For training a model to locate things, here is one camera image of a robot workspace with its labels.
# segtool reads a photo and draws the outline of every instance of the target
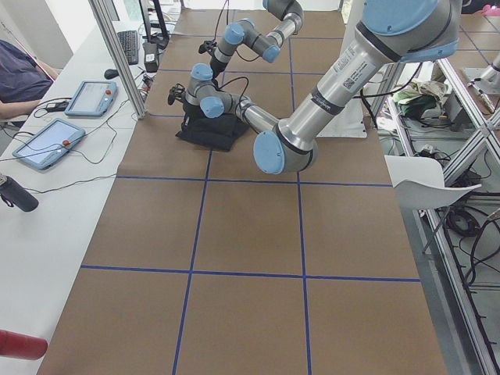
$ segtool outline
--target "white desk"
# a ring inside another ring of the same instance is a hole
[[[116,29],[136,30],[137,25],[120,24]],[[104,80],[104,71],[113,67],[96,28],[69,61],[44,100],[71,97],[82,80]],[[138,66],[130,68],[134,77],[141,72]],[[70,122],[85,128],[87,133],[99,127],[121,102],[127,100],[120,79],[114,81],[118,84],[118,94],[102,118],[70,119]],[[61,112],[40,119],[31,116],[22,130],[36,132],[56,117],[66,118]],[[118,135],[111,151],[98,165],[90,164],[81,155],[71,152],[47,171],[32,170],[18,160],[0,162],[0,171],[25,188],[41,191],[114,174],[135,123],[134,110],[127,103],[110,120]],[[105,125],[87,136],[75,149],[97,161],[104,155],[112,136],[113,132]],[[13,141],[0,159],[11,158],[12,151],[19,145],[18,141]],[[33,212],[0,205],[0,238],[3,243],[0,247],[0,329],[50,341],[112,185],[113,178],[107,178],[35,195],[40,205]],[[0,373],[35,374],[40,363],[41,359],[27,361],[0,357]]]

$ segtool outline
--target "black mouse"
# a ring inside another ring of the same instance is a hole
[[[106,80],[111,80],[114,77],[118,77],[118,70],[116,70],[116,69],[107,69],[104,72],[104,78]]]

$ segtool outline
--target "tablet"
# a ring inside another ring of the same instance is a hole
[[[55,119],[23,145],[12,156],[37,170],[46,170],[59,161],[85,135],[85,130]]]
[[[115,98],[116,83],[97,80],[83,81],[64,113],[67,116],[100,117]]]

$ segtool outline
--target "red cylinder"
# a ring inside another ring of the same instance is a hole
[[[0,355],[18,359],[39,359],[47,351],[43,338],[0,330]]]

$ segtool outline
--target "robotic arm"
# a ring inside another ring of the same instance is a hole
[[[283,41],[302,26],[302,8],[295,0],[264,0],[263,4],[283,20],[280,26],[263,37],[249,20],[229,25],[211,67],[193,68],[184,110],[189,115],[200,108],[210,118],[233,113],[257,130],[254,158],[265,173],[311,166],[318,153],[318,133],[384,64],[442,59],[453,54],[458,44],[461,0],[365,0],[355,40],[291,116],[279,120],[250,98],[219,91],[213,83],[240,44],[273,61]]]

